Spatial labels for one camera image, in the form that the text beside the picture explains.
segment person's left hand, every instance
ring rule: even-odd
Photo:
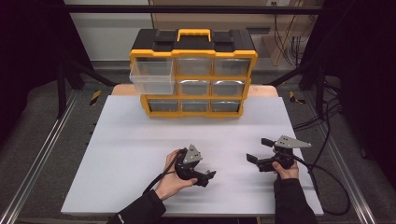
[[[165,168],[166,169],[169,164],[171,163],[172,159],[176,156],[177,152],[180,149],[177,149],[173,151],[171,154],[169,154],[166,157],[166,164]],[[172,167],[168,171],[168,175],[165,175],[163,179],[161,179],[160,183],[158,184],[157,188],[155,189],[155,192],[157,193],[158,197],[164,201],[175,194],[177,194],[181,189],[184,189],[186,187],[191,187],[193,184],[195,184],[198,179],[193,178],[190,180],[183,180],[180,179],[175,171],[175,165],[173,164]]]

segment transparent plastic drawer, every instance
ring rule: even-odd
[[[180,80],[177,82],[180,95],[209,95],[209,80]]]
[[[129,79],[140,94],[175,93],[172,59],[136,58]]]
[[[176,59],[176,65],[181,76],[210,76],[212,59],[183,57]]]
[[[215,59],[215,76],[246,76],[250,59]]]
[[[148,100],[152,112],[177,112],[177,100]]]
[[[180,100],[181,110],[183,112],[206,112],[208,100]]]
[[[213,95],[242,96],[245,82],[241,80],[214,80]]]
[[[210,103],[213,112],[238,112],[240,101],[234,100],[212,100]]]

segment toolbox handle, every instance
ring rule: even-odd
[[[209,42],[210,39],[210,30],[208,29],[179,29],[177,35],[177,41],[180,41],[180,38],[183,35],[206,35]]]

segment white table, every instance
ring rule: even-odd
[[[191,187],[164,201],[166,217],[259,217],[275,212],[276,175],[247,162],[274,155],[261,138],[295,137],[279,97],[249,97],[239,119],[149,118],[138,96],[108,96],[62,213],[111,216],[138,198],[163,170],[166,155],[194,144],[203,160],[196,170],[217,171],[206,188]],[[300,149],[294,154],[302,157]],[[323,210],[306,169],[305,197],[316,215]]]

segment storage organizer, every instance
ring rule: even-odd
[[[140,30],[130,79],[151,117],[240,117],[257,60],[246,30]]]

